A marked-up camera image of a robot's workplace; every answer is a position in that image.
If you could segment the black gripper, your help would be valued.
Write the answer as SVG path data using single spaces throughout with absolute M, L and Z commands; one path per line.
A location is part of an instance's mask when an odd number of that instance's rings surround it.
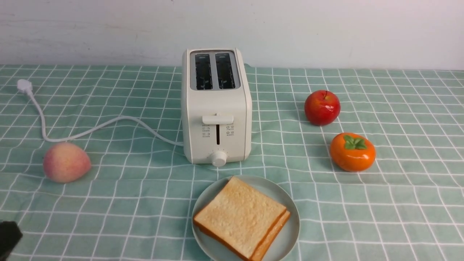
M 1 221 L 0 223 L 0 260 L 7 260 L 13 249 L 22 239 L 18 223 L 15 221 Z

